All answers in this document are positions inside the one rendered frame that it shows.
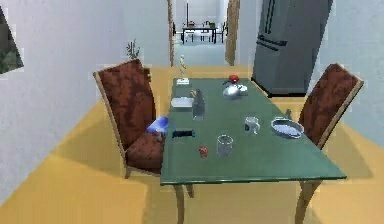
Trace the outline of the blue cloth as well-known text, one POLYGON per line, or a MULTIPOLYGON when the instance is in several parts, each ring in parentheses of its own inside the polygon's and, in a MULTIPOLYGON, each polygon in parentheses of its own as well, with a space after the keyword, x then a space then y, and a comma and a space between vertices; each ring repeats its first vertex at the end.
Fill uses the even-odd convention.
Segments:
POLYGON ((166 116, 158 117, 146 129, 148 133, 166 133, 168 128, 168 118, 166 116))

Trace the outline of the green dining table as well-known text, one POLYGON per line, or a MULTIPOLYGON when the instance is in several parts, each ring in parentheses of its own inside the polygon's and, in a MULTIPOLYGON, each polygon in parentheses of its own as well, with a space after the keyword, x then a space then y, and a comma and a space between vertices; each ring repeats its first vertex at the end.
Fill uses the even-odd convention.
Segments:
POLYGON ((323 180, 344 179, 346 175, 319 148, 302 136, 285 139, 276 135, 270 126, 283 113, 254 84, 243 79, 247 94, 236 100, 223 96, 222 78, 192 78, 187 87, 175 85, 174 97, 187 96, 200 89, 205 100, 205 115, 195 121, 190 112, 171 109, 164 147, 160 183, 181 190, 184 185, 215 183, 251 183, 300 181, 295 224, 303 223, 303 213, 314 190, 323 180), (244 129, 248 116, 259 120, 258 134, 244 129), (172 138, 174 130, 194 130, 195 137, 172 138), (217 154, 217 137, 233 138, 229 156, 217 154), (199 148, 208 149, 206 158, 199 148))

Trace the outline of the framed dark picture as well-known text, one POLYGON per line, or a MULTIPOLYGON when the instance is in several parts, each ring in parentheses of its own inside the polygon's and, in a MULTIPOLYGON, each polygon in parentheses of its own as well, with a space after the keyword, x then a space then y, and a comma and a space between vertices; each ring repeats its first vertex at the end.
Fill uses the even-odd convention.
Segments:
POLYGON ((12 32, 0 7, 0 74, 24 66, 12 32))

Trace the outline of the dark glass bottle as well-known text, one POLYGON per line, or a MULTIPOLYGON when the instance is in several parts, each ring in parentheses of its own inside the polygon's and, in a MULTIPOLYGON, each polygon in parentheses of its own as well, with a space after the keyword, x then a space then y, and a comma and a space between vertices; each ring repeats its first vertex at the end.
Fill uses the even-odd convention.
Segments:
POLYGON ((202 120, 205 114, 205 101, 203 97, 203 93, 200 89, 195 89, 194 93, 194 101, 192 106, 192 113, 194 120, 202 120))

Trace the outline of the silver kettle with red knob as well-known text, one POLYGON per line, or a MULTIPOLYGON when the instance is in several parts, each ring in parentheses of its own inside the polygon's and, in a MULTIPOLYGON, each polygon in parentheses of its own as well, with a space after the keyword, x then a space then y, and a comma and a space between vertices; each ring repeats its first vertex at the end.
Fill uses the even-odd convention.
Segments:
POLYGON ((225 86, 223 90, 223 96, 228 99, 236 99, 240 96, 240 87, 237 85, 239 77, 235 74, 230 75, 228 79, 223 83, 225 86))

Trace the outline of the clear drinking glass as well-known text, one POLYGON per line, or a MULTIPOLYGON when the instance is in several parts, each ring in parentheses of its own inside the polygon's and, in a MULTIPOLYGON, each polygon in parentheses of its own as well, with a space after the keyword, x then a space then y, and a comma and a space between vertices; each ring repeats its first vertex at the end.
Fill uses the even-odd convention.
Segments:
POLYGON ((229 156, 233 148, 233 138, 228 135, 217 137, 217 154, 219 156, 229 156))

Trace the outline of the wooden room door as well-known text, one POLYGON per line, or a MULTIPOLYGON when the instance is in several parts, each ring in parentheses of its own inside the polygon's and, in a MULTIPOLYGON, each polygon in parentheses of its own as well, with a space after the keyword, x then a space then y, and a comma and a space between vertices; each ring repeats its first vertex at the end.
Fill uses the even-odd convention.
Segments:
POLYGON ((225 60, 230 66, 235 64, 239 10, 240 0, 228 0, 225 60))

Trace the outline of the grey round pan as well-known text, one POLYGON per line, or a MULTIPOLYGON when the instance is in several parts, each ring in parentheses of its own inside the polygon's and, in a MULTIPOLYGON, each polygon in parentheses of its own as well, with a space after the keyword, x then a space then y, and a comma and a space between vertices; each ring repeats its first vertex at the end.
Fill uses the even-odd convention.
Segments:
POLYGON ((304 127, 291 119, 275 117, 270 123, 272 131, 284 138, 298 139, 304 133, 304 127))

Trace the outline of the brown upholstered chair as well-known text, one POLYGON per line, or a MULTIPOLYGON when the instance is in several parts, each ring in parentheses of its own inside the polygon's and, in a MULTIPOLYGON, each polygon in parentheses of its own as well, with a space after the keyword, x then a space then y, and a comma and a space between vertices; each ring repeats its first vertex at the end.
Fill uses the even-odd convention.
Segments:
POLYGON ((150 70, 133 59, 96 71, 93 76, 123 159, 125 178, 131 168, 160 176, 166 137, 147 131, 156 120, 150 70))
POLYGON ((339 63, 330 64, 308 95, 299 117, 306 136, 322 149, 364 81, 339 63))

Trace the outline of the glass mug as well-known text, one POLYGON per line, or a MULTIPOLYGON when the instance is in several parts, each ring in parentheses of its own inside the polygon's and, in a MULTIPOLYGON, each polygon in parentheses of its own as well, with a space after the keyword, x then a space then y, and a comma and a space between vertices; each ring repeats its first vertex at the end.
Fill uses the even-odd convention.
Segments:
POLYGON ((259 120, 254 116, 248 116, 244 121, 244 129, 249 134, 258 134, 260 131, 259 120))

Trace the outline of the green house plant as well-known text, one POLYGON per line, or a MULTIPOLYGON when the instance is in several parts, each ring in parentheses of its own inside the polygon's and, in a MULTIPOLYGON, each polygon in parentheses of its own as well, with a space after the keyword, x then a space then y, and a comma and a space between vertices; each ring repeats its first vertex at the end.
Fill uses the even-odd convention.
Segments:
POLYGON ((140 48, 136 45, 136 40, 133 39, 126 46, 126 55, 131 59, 137 59, 140 54, 140 48))

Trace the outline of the grey fridge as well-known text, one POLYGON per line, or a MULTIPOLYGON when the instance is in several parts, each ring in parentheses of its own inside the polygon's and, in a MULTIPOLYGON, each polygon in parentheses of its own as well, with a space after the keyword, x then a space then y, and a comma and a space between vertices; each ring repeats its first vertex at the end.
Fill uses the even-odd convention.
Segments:
POLYGON ((276 0, 271 33, 264 32, 263 0, 258 35, 287 45, 272 51, 256 43, 252 80, 269 97, 307 93, 333 0, 276 0))

